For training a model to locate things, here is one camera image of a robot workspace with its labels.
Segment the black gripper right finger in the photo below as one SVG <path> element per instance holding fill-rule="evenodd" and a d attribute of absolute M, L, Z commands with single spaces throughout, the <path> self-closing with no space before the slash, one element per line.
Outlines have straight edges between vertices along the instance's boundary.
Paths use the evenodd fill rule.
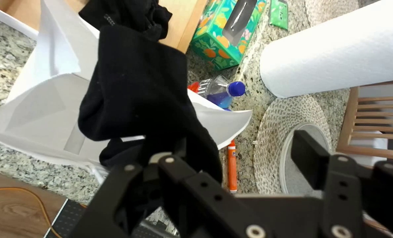
<path fill-rule="evenodd" d="M 294 152 L 313 165 L 310 184 L 323 192 L 322 238 L 390 238 L 393 235 L 393 159 L 372 168 L 331 155 L 310 135 L 294 134 Z"/>

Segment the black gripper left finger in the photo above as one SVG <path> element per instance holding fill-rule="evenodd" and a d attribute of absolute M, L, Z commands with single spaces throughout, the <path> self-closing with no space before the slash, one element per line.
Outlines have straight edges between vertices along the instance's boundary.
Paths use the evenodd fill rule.
<path fill-rule="evenodd" d="M 255 208 L 171 153 L 113 167 L 69 238 L 132 238 L 157 209 L 182 238 L 268 238 Z"/>

